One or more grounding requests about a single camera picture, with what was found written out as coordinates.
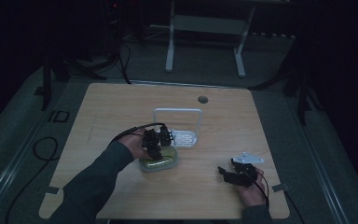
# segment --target dark background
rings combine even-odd
[[[183,3],[184,8],[192,7]],[[104,31],[104,4],[104,0],[0,1],[0,112],[52,49],[74,59],[90,58]],[[252,32],[296,35],[301,56],[312,68],[310,85],[358,173],[358,1],[247,4],[258,5]],[[170,1],[146,1],[145,25],[169,24],[169,7]]]

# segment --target wire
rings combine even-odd
[[[293,207],[295,208],[295,210],[296,210],[296,212],[297,212],[297,214],[298,214],[298,217],[299,217],[300,220],[301,220],[301,223],[304,224],[304,223],[305,223],[305,222],[304,222],[304,218],[301,216],[301,214],[300,214],[300,212],[299,212],[297,206],[295,205],[295,203],[293,202],[292,198],[289,196],[289,193],[287,193],[286,190],[284,191],[284,195],[287,196],[287,198],[289,199],[290,203],[291,203],[291,204],[293,205]]]
[[[142,125],[139,127],[133,127],[133,128],[130,128],[130,129],[118,134],[110,143],[117,141],[119,138],[121,138],[125,135],[134,134],[133,132],[135,132],[136,130],[151,127],[151,126],[156,126],[156,125],[165,126],[164,123],[157,122],[157,123],[150,123],[150,124]]]
[[[315,105],[316,109],[318,109],[319,111],[324,111],[322,106],[319,105],[318,102],[316,102],[315,98],[313,98],[312,94],[310,94],[310,92],[308,90],[307,90],[307,95],[309,96],[309,98],[312,101],[312,103]]]
[[[136,136],[145,137],[145,135],[144,135],[144,134],[138,134],[138,133],[129,133],[128,135],[136,135]]]
[[[37,153],[37,145],[41,142],[41,141],[44,141],[44,140],[47,140],[47,139],[50,139],[54,142],[54,149],[53,149],[53,152],[51,153],[51,155],[48,157],[48,158],[43,158],[41,157],[38,153]],[[22,189],[20,190],[20,192],[16,195],[16,197],[14,198],[14,200],[11,202],[10,206],[8,207],[7,209],[7,213],[6,213],[6,216],[5,216],[5,223],[8,224],[8,219],[10,217],[10,213],[11,213],[11,210],[13,209],[13,206],[14,204],[16,203],[16,201],[20,198],[20,196],[22,195],[22,193],[25,191],[26,188],[28,188],[28,186],[36,179],[36,177],[38,175],[40,175],[40,173],[42,173],[42,171],[48,166],[48,164],[51,162],[51,161],[56,161],[58,160],[60,157],[56,157],[56,158],[53,158],[57,152],[57,149],[58,149],[58,142],[55,138],[53,137],[44,137],[44,138],[41,138],[39,140],[37,140],[35,143],[34,143],[34,146],[33,146],[33,153],[34,155],[41,161],[45,161],[45,164],[37,171],[37,173],[24,185],[24,187],[22,187]]]
[[[164,34],[164,33],[167,33],[168,31],[170,31],[169,28],[168,28],[168,29],[164,29],[163,31],[154,32],[155,34],[145,37],[145,40],[149,40],[149,39],[151,39],[151,38],[153,38],[153,37],[155,37],[155,36],[162,35],[162,34]],[[129,34],[129,35],[125,36],[123,39],[125,39],[125,40],[130,40],[129,38],[130,38],[131,36],[133,36],[133,34]]]
[[[263,194],[263,196],[264,196],[264,198],[265,198],[265,200],[266,200],[266,207],[269,209],[269,183],[267,182],[267,179],[266,179],[263,175],[261,175],[260,173],[257,173],[258,175],[261,175],[261,177],[264,179],[264,181],[266,181],[266,185],[267,185],[267,194],[266,194],[266,192],[265,192],[263,189],[261,189],[261,187],[255,182],[255,180],[254,180],[253,178],[251,178],[251,177],[246,173],[245,168],[244,168],[244,167],[241,167],[241,168],[242,168],[242,173],[243,173],[243,174],[246,174],[246,175],[249,177],[249,179],[252,180],[252,182],[255,184],[255,186],[256,186],[258,189],[260,189],[261,193]]]
[[[118,54],[118,59],[120,60],[121,70],[120,70],[119,67],[117,67],[117,69],[118,69],[118,71],[121,72],[121,74],[123,75],[124,80],[126,80],[127,84],[132,84],[132,83],[130,82],[129,78],[128,78],[128,75],[127,75],[127,67],[128,67],[128,65],[129,65],[129,61],[130,61],[130,57],[131,57],[131,49],[130,49],[130,47],[128,47],[128,46],[127,46],[126,44],[124,44],[124,43],[123,43],[122,45],[128,49],[128,51],[129,51],[129,56],[128,56],[128,58],[127,58],[126,63],[123,64],[123,60],[122,60],[122,58],[121,58],[121,54],[120,54],[120,53]]]

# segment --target gray mat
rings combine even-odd
[[[244,60],[248,64],[248,77],[237,78],[231,49],[177,47],[176,50],[174,70],[167,74],[164,71],[166,46],[148,46],[147,49],[143,49],[132,44],[128,69],[130,78],[142,81],[246,88],[272,77],[284,57],[284,50],[268,52],[249,48],[250,51],[244,54]],[[109,77],[106,82],[123,82],[121,74],[115,67],[100,71],[100,74]],[[32,95],[34,88],[40,85],[40,80],[41,76],[38,74],[31,76],[24,84],[29,87],[21,88],[22,92],[13,98],[6,112],[0,117],[0,174],[15,150],[21,146],[23,136],[40,117],[44,118],[43,125],[27,148],[21,169],[0,203],[0,223],[4,222],[7,208],[15,195],[44,165],[43,161],[35,158],[32,144],[40,138],[52,136],[58,140],[58,150],[63,149],[85,91],[94,81],[74,74],[67,85],[60,87],[61,83],[54,82],[53,86],[62,89],[62,93],[54,96],[57,101],[52,104],[48,112],[40,112],[41,98]],[[310,153],[307,151],[301,127],[298,126],[297,118],[293,115],[296,98],[283,97],[282,84],[284,83],[278,83],[265,91],[253,91],[257,111],[280,179],[289,186],[288,192],[306,223],[336,223],[324,197]],[[65,123],[48,122],[51,110],[70,112],[69,120]],[[337,191],[349,223],[358,223],[358,178],[344,153],[345,150],[324,112],[309,111],[306,113],[306,119],[310,139]],[[51,152],[52,147],[49,141],[38,145],[45,156]],[[38,210],[56,164],[56,161],[52,162],[22,193],[12,210],[10,223],[45,222],[39,217]],[[290,203],[289,207],[290,217],[276,220],[276,223],[300,223]]]

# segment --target dark sleeve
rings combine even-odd
[[[271,224],[272,217],[265,205],[248,207],[242,211],[243,223]]]
[[[95,223],[115,189],[118,172],[133,161],[123,144],[113,142],[95,162],[63,187],[63,201],[48,223]]]

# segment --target wooden table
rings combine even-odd
[[[208,98],[207,104],[198,101]],[[144,173],[138,161],[118,176],[117,186],[98,218],[232,219],[244,208],[238,193],[225,183],[217,166],[231,171],[230,158],[243,151],[265,160],[269,186],[280,184],[269,145],[247,90],[188,86],[91,84],[50,186],[62,188],[106,149],[114,136],[153,121],[155,108],[199,108],[203,118],[198,142],[177,148],[178,164],[168,170]],[[192,131],[197,116],[161,113],[158,121],[169,129]],[[273,218],[286,218],[289,210],[282,192],[269,191]],[[40,216],[49,218],[62,202],[47,193]]]

